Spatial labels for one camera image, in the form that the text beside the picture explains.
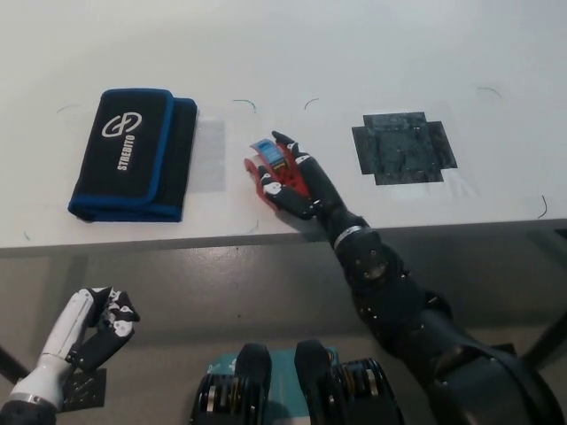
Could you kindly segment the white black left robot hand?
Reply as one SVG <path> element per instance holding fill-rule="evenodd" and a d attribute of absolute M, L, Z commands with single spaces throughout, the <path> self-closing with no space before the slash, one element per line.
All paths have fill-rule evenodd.
<path fill-rule="evenodd" d="M 125 291 L 113 287 L 75 292 L 56 320 L 35 369 L 13 388 L 10 401 L 53 407 L 64 403 L 64 386 L 80 369 L 93 372 L 135 334 L 140 316 Z"/>

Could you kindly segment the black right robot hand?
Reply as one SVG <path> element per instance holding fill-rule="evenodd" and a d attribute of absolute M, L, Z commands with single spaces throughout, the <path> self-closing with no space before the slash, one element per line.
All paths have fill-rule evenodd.
<path fill-rule="evenodd" d="M 368 234 L 368 222 L 348 210 L 318 161 L 289 136 L 277 131 L 272 136 L 266 148 L 256 149 L 260 196 L 296 218 L 315 218 L 334 249 L 348 239 Z"/>

